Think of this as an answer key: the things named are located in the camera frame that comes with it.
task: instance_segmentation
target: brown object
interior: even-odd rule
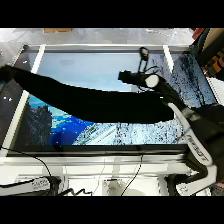
[[[72,28],[44,28],[44,33],[68,32],[68,31],[72,31]]]

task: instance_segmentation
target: black cloth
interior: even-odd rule
[[[107,92],[62,84],[52,78],[13,69],[20,86],[40,100],[82,120],[97,123],[151,124],[174,118],[155,92]]]

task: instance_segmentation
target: cardboard box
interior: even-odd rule
[[[68,32],[68,31],[72,31],[72,28],[44,28],[44,33]]]

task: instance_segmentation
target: display screen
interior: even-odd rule
[[[171,52],[171,56],[174,61],[172,72],[163,51],[150,52],[148,67],[157,65],[160,75],[178,91],[188,106],[215,103],[215,97],[195,58],[186,52]],[[35,58],[35,53],[29,53],[30,64]],[[137,72],[139,61],[137,51],[45,53],[37,74],[70,86],[137,94],[141,90],[119,81],[118,74],[124,70]],[[75,106],[79,96],[68,97],[71,105]],[[150,106],[150,99],[139,110],[144,110],[146,106]],[[94,123],[74,117],[30,95],[14,147],[178,144],[184,143],[182,134],[183,129],[175,116],[172,120],[155,124]]]

